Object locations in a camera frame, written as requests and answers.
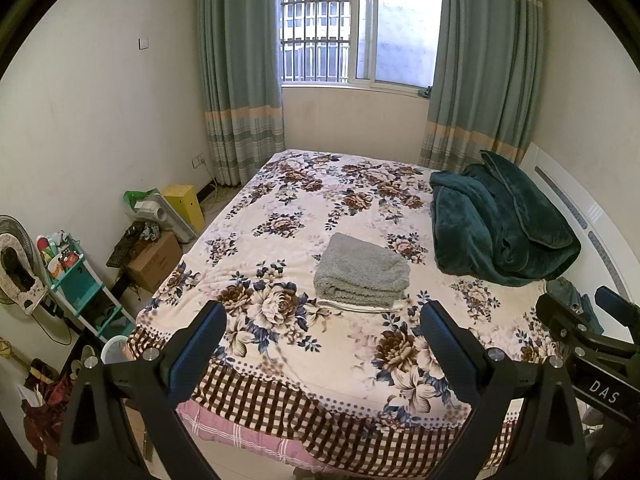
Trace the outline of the grey fleece pants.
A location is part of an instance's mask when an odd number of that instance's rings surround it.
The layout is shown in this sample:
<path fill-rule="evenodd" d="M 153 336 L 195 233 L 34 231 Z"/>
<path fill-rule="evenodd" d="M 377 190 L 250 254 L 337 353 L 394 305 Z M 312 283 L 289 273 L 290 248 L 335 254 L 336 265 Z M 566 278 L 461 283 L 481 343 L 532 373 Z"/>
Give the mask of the grey fleece pants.
<path fill-rule="evenodd" d="M 396 252 L 335 233 L 318 263 L 314 289 L 322 299 L 387 307 L 401 300 L 409 278 L 410 266 Z"/>

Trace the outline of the blue grey clothing pile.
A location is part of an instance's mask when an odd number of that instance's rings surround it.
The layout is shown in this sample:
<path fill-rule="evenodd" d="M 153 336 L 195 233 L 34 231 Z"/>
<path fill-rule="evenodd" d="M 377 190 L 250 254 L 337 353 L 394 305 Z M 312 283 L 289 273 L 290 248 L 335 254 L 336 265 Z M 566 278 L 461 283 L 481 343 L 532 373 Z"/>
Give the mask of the blue grey clothing pile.
<path fill-rule="evenodd" d="M 587 295 L 582 295 L 572 282 L 560 276 L 546 283 L 546 292 L 565 307 L 568 307 L 582 320 L 582 324 L 590 328 L 597 335 L 603 334 L 597 315 L 593 311 L 591 301 Z"/>

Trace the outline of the pink mattress sheet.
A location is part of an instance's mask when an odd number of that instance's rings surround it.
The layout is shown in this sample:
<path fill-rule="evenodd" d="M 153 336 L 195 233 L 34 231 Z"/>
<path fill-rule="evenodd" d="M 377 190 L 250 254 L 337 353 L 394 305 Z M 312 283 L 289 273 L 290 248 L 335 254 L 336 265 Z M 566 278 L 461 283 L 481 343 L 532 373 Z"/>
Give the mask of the pink mattress sheet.
<path fill-rule="evenodd" d="M 213 441 L 264 456 L 275 462 L 297 467 L 315 474 L 339 474 L 336 468 L 326 466 L 313 458 L 297 440 L 273 437 L 230 422 L 207 411 L 193 400 L 178 405 L 177 414 L 186 429 L 201 441 Z"/>

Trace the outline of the red bag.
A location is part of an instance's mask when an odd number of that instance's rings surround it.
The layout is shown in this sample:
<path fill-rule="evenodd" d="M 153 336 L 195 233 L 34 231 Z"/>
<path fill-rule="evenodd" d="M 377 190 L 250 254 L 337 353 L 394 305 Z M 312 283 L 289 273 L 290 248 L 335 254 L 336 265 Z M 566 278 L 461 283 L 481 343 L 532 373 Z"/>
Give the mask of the red bag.
<path fill-rule="evenodd" d="M 25 436 L 38 453 L 58 458 L 62 427 L 74 385 L 70 374 L 63 374 L 52 382 L 43 382 L 32 375 L 25 380 L 26 392 L 36 396 L 35 405 L 29 400 L 23 400 L 21 404 Z"/>

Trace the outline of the white bed headboard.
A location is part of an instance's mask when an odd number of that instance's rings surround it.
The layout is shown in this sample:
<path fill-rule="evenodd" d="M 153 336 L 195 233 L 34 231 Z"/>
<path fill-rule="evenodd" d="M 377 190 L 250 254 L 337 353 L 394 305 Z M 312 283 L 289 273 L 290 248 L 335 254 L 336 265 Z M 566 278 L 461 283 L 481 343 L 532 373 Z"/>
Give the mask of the white bed headboard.
<path fill-rule="evenodd" d="M 560 164 L 530 144 L 520 168 L 565 217 L 582 250 L 563 273 L 578 292 L 593 298 L 606 286 L 626 300 L 639 302 L 639 261 L 614 222 Z"/>

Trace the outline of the teal white shelf rack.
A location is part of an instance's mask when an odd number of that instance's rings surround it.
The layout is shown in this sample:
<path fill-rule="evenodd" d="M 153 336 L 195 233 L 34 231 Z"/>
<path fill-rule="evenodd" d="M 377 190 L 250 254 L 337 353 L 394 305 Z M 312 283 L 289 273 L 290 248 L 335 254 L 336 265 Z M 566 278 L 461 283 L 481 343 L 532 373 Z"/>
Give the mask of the teal white shelf rack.
<path fill-rule="evenodd" d="M 129 336 L 134 319 L 93 270 L 85 251 L 70 233 L 38 236 L 36 247 L 53 298 L 100 341 Z"/>

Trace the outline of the brown cardboard box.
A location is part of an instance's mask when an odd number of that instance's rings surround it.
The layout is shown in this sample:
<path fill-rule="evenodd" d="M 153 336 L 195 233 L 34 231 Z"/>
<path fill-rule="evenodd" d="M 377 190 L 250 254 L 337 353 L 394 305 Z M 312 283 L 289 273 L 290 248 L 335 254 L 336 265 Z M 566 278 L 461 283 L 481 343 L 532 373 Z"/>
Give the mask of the brown cardboard box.
<path fill-rule="evenodd" d="M 147 292 L 155 292 L 178 266 L 183 252 L 173 232 L 163 232 L 126 265 L 134 282 Z"/>

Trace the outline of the white fan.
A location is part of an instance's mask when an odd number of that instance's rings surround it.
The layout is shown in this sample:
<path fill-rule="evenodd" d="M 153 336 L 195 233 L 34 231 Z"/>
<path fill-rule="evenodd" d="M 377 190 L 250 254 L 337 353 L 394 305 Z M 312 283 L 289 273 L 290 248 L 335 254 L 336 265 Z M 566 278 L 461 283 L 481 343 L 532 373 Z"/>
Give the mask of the white fan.
<path fill-rule="evenodd" d="M 1 216 L 0 240 L 1 303 L 32 315 L 48 293 L 38 252 L 24 226 L 8 214 Z"/>

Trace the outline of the dark green plush blanket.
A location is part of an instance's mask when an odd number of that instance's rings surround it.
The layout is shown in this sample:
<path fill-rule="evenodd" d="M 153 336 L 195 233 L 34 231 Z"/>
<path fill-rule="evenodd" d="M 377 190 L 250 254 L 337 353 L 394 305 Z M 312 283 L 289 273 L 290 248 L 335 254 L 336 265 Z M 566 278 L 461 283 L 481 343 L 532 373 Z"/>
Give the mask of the dark green plush blanket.
<path fill-rule="evenodd" d="M 460 174 L 431 174 L 439 270 L 509 287 L 558 278 L 582 251 L 573 229 L 520 167 L 493 152 L 480 158 Z"/>

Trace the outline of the white folded cloth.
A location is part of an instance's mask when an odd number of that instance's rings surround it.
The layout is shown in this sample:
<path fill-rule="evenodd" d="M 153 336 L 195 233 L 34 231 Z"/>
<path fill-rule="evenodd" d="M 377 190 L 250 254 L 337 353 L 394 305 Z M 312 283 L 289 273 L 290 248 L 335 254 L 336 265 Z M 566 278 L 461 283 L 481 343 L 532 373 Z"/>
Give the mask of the white folded cloth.
<path fill-rule="evenodd" d="M 387 307 L 375 307 L 360 306 L 360 304 L 345 304 L 344 302 L 320 298 L 317 300 L 316 305 L 318 307 L 327 307 L 346 312 L 382 314 L 401 311 L 407 305 L 407 303 L 405 302 L 405 300 L 397 300 Z"/>

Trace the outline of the floral bed blanket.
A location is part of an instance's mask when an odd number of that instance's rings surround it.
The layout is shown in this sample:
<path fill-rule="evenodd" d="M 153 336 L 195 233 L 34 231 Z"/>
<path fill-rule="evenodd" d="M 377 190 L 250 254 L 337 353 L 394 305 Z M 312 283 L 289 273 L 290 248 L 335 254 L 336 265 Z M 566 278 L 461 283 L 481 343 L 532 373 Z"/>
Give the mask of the floral bed blanket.
<path fill-rule="evenodd" d="M 470 414 L 420 327 L 438 301 L 485 347 L 538 364 L 556 348 L 522 287 L 443 274 L 424 168 L 359 156 L 274 155 L 139 313 L 133 356 L 209 301 L 227 328 L 178 408 L 194 434 L 313 470 L 413 479 Z"/>

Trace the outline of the yellow box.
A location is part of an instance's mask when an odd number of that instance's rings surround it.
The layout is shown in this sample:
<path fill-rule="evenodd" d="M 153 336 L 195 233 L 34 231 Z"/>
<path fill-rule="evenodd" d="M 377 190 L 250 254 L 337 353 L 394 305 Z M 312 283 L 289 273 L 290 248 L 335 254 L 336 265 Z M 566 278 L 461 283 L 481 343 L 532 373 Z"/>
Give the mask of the yellow box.
<path fill-rule="evenodd" d="M 198 196 L 193 185 L 172 184 L 163 189 L 162 195 L 171 207 L 192 226 L 195 232 L 201 233 L 205 228 L 205 219 Z"/>

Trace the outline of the right green curtain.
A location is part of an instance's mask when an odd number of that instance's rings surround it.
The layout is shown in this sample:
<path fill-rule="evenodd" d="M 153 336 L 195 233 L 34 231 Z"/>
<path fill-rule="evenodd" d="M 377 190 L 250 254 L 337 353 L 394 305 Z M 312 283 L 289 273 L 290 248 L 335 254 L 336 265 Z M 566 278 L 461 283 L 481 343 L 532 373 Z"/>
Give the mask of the right green curtain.
<path fill-rule="evenodd" d="M 544 62 L 544 0 L 442 0 L 422 166 L 460 171 L 484 151 L 520 162 Z"/>

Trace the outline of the barred window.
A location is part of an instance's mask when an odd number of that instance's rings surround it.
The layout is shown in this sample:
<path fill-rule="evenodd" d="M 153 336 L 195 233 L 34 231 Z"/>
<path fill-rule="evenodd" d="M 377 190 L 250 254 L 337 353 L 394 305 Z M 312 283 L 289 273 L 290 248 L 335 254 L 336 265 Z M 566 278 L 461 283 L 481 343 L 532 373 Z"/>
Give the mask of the barred window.
<path fill-rule="evenodd" d="M 284 84 L 428 98 L 442 0 L 280 0 Z"/>

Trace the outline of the left green curtain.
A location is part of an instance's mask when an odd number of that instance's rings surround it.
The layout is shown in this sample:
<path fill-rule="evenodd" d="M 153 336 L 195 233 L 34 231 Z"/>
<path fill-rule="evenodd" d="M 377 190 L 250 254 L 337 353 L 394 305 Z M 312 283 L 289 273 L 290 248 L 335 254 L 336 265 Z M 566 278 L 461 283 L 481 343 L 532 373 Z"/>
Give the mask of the left green curtain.
<path fill-rule="evenodd" d="M 284 150 L 279 0 L 198 0 L 205 128 L 215 180 L 244 184 Z"/>

